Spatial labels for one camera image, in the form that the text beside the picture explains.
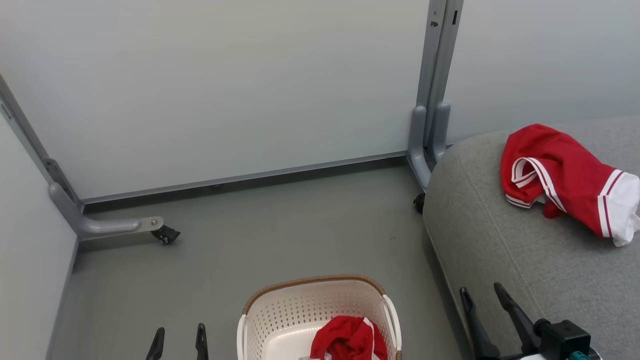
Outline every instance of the perforated basket side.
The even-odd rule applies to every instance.
[[[348,315],[366,316],[376,323],[387,344],[388,358],[399,359],[383,294],[377,283],[346,275],[304,279],[261,290],[245,307],[246,358],[261,360],[270,336],[287,333],[299,325],[321,327],[334,316]]]

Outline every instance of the gray floor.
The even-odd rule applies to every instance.
[[[172,246],[79,254],[54,359],[144,359],[160,326],[163,359],[194,359],[199,322],[210,358],[235,359],[254,292],[326,274],[362,274],[386,289],[405,359],[461,359],[460,324],[412,207],[418,192],[403,166],[102,213],[161,215],[182,235]]]

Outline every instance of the brown basket rim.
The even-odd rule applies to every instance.
[[[249,315],[249,310],[251,309],[251,306],[253,305],[253,303],[259,297],[267,293],[270,293],[272,291],[281,290],[284,288],[290,288],[292,286],[297,286],[297,285],[313,284],[315,282],[345,281],[345,280],[355,280],[355,281],[365,282],[371,285],[374,289],[376,289],[376,291],[380,293],[380,296],[386,295],[385,290],[382,288],[382,286],[380,286],[380,284],[371,280],[368,277],[361,276],[361,275],[326,275],[326,276],[307,277],[305,279],[281,282],[279,284],[267,286],[266,288],[259,290],[258,292],[253,294],[253,296],[249,299],[249,301],[246,302],[246,305],[244,305],[244,309],[242,310],[242,314]]]

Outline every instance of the white wall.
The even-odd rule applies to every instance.
[[[0,72],[80,198],[405,151],[428,0],[7,0]]]
[[[465,1],[448,142],[535,122],[640,113],[637,0]]]
[[[76,234],[2,116],[0,169],[0,359],[44,359]]]

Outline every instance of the black clamp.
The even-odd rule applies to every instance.
[[[534,325],[499,282],[493,284],[493,289],[500,305],[509,313],[516,328],[522,343],[522,353],[500,356],[500,350],[491,342],[476,315],[476,305],[471,295],[466,288],[460,288],[460,299],[474,347],[474,357],[477,360],[516,360],[534,354],[540,354],[546,360],[565,360],[576,352],[581,352],[592,360],[601,360],[598,353],[590,347],[591,335],[578,325],[569,320],[551,323],[547,319],[540,319]]]
[[[149,353],[145,360],[159,360],[162,357],[162,351],[164,348],[164,327],[159,328],[156,331],[149,348]],[[204,324],[198,324],[198,332],[196,333],[196,350],[198,355],[196,360],[209,360],[209,349],[207,347],[207,331]]]

